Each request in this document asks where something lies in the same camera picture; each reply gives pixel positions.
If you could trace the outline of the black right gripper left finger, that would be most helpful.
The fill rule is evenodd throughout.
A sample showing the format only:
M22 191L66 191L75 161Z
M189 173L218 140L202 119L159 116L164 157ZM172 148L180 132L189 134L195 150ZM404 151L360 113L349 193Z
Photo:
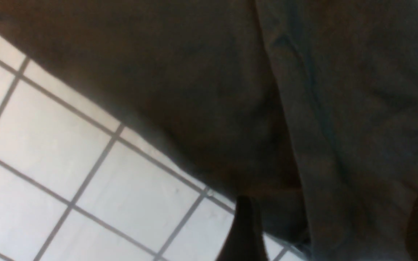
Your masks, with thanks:
M237 197L234 219L217 261L267 261L262 217L257 202Z

